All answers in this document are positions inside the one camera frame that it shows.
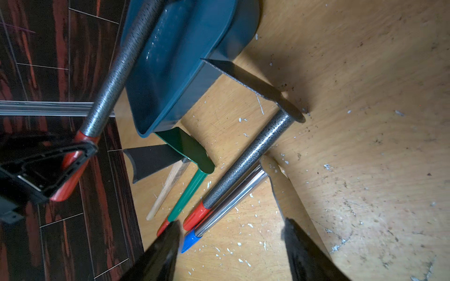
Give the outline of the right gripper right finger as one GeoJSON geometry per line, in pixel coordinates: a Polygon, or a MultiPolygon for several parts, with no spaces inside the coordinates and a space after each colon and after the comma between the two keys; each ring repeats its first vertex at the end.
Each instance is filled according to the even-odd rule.
{"type": "Polygon", "coordinates": [[[282,238],[294,281],[349,280],[293,219],[285,219],[282,238]]]}

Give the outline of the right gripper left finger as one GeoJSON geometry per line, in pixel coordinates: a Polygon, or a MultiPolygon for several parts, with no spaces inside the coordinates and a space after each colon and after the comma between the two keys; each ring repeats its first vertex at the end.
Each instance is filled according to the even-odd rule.
{"type": "Polygon", "coordinates": [[[181,225],[174,221],[156,238],[121,281],[173,281],[181,247],[181,225]]]}

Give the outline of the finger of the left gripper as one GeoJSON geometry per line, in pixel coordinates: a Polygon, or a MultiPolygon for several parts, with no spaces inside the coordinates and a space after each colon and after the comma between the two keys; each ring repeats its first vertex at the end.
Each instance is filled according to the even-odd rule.
{"type": "Polygon", "coordinates": [[[1,140],[1,221],[22,220],[28,203],[47,202],[98,151],[92,142],[1,140]]]}

